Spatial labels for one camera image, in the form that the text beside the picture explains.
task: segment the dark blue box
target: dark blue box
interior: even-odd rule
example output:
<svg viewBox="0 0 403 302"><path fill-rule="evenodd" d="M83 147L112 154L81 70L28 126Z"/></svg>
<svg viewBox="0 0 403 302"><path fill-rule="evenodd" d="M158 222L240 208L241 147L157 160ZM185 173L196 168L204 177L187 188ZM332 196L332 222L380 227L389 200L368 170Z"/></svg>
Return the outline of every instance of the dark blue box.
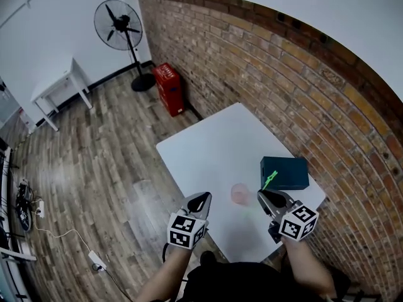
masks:
<svg viewBox="0 0 403 302"><path fill-rule="evenodd" d="M260 162L261 188L274 171L277 175L267 189L303 190L309 186L308 165L304 158L263 157Z"/></svg>

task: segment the tabletop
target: tabletop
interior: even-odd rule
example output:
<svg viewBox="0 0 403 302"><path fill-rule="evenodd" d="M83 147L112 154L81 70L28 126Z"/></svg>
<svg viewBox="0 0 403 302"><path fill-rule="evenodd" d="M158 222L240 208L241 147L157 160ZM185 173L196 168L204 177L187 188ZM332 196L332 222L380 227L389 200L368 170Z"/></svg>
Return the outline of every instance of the tabletop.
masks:
<svg viewBox="0 0 403 302"><path fill-rule="evenodd" d="M38 84L36 84L32 95L31 102L35 102L38 98L51 92L53 87L56 87L62 79L65 79L72 72L73 68L73 58L68 56L59 59L57 62L52 64L52 68L46 72Z"/></svg>
<svg viewBox="0 0 403 302"><path fill-rule="evenodd" d="M157 144L157 150L185 197L211 192L208 232L229 262L261 262L282 245L268 234L271 219L256 197L259 163L264 156L293 155L242 104L167 138ZM251 194L248 206L231 200L231 188L239 183ZM287 193L312 209L325 199L311 176L308 188Z"/></svg>

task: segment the fan base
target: fan base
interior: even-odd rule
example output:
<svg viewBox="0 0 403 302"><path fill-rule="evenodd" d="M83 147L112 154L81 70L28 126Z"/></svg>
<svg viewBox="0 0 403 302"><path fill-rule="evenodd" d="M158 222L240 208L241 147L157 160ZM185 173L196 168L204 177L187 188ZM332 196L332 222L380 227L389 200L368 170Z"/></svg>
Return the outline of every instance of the fan base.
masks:
<svg viewBox="0 0 403 302"><path fill-rule="evenodd" d="M143 74L136 77L132 82L132 89L135 92L144 92L156 84L156 78L152 74Z"/></svg>

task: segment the fan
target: fan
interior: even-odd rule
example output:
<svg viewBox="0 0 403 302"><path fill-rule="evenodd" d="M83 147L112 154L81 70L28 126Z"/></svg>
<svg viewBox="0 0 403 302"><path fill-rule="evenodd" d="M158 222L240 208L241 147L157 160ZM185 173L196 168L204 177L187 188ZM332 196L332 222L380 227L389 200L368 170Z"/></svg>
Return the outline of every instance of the fan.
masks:
<svg viewBox="0 0 403 302"><path fill-rule="evenodd" d="M156 83L152 74L143 74L133 48L141 41L143 29L137 13L120 0L106 0L96 8L94 15L96 33L109 47L132 52L139 76L132 82L133 91L146 91Z"/></svg>

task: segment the green clip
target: green clip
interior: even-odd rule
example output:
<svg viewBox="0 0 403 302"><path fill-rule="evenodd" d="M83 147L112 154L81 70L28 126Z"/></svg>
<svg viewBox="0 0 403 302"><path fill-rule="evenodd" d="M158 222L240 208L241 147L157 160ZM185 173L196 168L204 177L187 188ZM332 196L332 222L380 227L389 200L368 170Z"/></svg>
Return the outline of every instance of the green clip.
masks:
<svg viewBox="0 0 403 302"><path fill-rule="evenodd" d="M267 177L266 183L264 184L264 187L262 190L266 189L266 187L268 186L270 181L272 181L275 178L275 176L277 176L277 171L274 171L270 176Z"/></svg>

